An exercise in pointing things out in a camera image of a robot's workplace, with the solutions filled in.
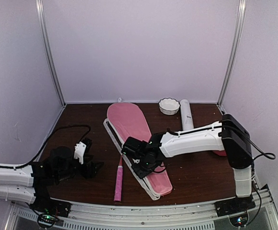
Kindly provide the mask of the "pink badminton racket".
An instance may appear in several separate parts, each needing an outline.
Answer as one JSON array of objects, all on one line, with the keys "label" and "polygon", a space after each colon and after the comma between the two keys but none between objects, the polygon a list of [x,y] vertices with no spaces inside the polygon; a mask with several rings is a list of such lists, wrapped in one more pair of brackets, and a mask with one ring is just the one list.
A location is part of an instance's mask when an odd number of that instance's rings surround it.
[{"label": "pink badminton racket", "polygon": [[121,202],[122,200],[122,182],[123,182],[123,158],[120,157],[119,165],[116,173],[114,202]]}]

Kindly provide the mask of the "pink racket bag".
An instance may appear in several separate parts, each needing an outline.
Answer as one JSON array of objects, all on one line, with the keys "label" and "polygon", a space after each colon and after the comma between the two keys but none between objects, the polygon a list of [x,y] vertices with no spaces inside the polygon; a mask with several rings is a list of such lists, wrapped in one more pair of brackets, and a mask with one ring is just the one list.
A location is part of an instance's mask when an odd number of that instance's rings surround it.
[{"label": "pink racket bag", "polygon": [[151,199],[171,193],[173,186],[162,159],[157,153],[147,155],[145,150],[152,134],[139,106],[113,103],[103,124],[130,172]]}]

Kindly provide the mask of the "white shuttlecock tube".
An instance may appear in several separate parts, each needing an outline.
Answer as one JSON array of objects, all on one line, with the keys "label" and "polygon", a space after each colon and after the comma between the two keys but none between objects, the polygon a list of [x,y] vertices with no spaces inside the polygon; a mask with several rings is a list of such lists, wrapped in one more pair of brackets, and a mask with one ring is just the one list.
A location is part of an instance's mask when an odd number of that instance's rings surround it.
[{"label": "white shuttlecock tube", "polygon": [[180,103],[182,130],[191,130],[194,128],[194,124],[193,124],[189,101],[187,99],[182,99],[179,103]]}]

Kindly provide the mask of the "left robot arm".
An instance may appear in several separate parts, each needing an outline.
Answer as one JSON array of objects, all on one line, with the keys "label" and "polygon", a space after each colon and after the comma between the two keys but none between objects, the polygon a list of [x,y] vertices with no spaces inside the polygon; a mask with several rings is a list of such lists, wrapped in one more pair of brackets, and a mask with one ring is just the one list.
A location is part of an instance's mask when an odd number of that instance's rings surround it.
[{"label": "left robot arm", "polygon": [[92,141],[88,138],[77,143],[75,149],[60,146],[50,151],[43,161],[25,165],[0,164],[0,199],[37,205],[44,213],[55,205],[47,188],[71,179],[77,174],[94,178],[103,162],[94,162],[88,154]]}]

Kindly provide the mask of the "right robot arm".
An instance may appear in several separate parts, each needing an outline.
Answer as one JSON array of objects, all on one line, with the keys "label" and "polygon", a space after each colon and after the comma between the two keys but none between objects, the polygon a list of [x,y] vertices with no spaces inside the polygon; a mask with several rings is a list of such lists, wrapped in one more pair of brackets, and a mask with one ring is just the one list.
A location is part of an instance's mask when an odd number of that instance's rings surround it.
[{"label": "right robot arm", "polygon": [[226,153],[235,180],[236,197],[231,200],[231,208],[242,211],[249,204],[252,193],[253,158],[249,133],[230,114],[223,115],[220,121],[190,131],[156,133],[148,141],[128,137],[121,153],[138,160],[132,169],[143,179],[167,158],[202,151]]}]

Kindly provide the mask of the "white scalloped bowl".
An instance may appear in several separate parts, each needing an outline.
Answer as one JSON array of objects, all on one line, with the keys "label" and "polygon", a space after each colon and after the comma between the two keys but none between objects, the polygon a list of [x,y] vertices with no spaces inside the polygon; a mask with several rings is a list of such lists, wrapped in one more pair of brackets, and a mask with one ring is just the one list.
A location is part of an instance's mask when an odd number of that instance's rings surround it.
[{"label": "white scalloped bowl", "polygon": [[164,98],[158,103],[160,112],[165,115],[175,115],[180,109],[180,104],[172,98]]}]

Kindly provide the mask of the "red floral plate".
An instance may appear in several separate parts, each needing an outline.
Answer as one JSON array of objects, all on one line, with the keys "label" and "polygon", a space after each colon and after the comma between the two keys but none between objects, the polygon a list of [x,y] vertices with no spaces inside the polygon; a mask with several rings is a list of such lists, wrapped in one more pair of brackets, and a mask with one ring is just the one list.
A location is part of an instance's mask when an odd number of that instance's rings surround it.
[{"label": "red floral plate", "polygon": [[222,156],[222,157],[226,157],[226,151],[225,150],[213,150],[212,151],[214,154],[218,155],[218,156]]}]

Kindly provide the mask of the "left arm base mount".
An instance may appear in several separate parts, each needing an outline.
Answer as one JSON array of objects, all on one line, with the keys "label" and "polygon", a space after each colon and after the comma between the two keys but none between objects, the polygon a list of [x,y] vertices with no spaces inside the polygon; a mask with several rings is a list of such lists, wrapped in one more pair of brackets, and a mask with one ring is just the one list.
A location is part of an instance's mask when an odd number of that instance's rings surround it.
[{"label": "left arm base mount", "polygon": [[51,198],[36,198],[27,205],[37,215],[36,222],[43,229],[53,227],[61,218],[67,218],[71,209],[71,203]]}]

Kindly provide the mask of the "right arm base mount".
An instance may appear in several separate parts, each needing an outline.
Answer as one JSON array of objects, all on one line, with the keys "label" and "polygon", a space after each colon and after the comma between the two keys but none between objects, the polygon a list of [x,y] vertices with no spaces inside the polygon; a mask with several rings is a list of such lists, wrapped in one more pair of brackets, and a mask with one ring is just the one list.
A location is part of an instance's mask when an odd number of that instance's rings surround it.
[{"label": "right arm base mount", "polygon": [[217,217],[229,218],[234,227],[245,227],[249,222],[248,211],[256,207],[253,196],[234,197],[227,200],[217,201],[214,203]]}]

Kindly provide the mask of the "metal base rail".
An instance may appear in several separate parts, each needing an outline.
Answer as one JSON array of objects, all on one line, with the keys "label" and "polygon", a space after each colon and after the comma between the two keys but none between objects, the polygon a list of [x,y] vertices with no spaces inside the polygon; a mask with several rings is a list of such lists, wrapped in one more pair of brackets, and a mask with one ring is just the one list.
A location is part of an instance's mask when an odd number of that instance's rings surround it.
[{"label": "metal base rail", "polygon": [[73,202],[67,218],[52,230],[234,230],[238,216],[249,215],[247,230],[278,230],[278,212],[268,189],[253,193],[256,207],[219,216],[214,201],[170,206],[127,207]]}]

